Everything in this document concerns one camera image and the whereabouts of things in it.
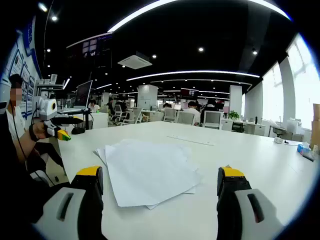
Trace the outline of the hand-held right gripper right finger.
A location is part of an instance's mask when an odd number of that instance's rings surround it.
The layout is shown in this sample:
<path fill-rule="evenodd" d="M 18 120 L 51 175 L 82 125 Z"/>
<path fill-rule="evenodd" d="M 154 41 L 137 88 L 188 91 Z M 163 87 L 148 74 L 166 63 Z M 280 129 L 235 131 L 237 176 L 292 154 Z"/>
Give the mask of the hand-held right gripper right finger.
<path fill-rule="evenodd" d="M 274 240 L 284 227 L 273 203 L 229 165 L 218 169 L 217 197 L 218 240 Z"/>

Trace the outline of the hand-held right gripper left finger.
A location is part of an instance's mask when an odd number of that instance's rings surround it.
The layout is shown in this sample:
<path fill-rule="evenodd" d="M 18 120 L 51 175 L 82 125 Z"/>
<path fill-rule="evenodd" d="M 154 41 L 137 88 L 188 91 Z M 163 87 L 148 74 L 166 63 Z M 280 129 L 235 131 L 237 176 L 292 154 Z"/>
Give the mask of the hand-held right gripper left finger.
<path fill-rule="evenodd" d="M 103 240 L 103 191 L 103 168 L 81 169 L 44 204 L 34 228 L 44 240 Z"/>

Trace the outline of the person's left hand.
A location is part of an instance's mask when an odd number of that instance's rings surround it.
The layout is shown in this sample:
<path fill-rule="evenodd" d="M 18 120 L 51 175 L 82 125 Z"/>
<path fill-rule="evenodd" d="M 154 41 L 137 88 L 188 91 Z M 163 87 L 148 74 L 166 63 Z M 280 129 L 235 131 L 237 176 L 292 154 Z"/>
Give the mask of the person's left hand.
<path fill-rule="evenodd" d="M 43 122 L 33 123 L 29 126 L 29 135 L 32 141 L 37 142 L 38 140 L 47 139 L 52 137 L 48 133 L 48 126 Z"/>

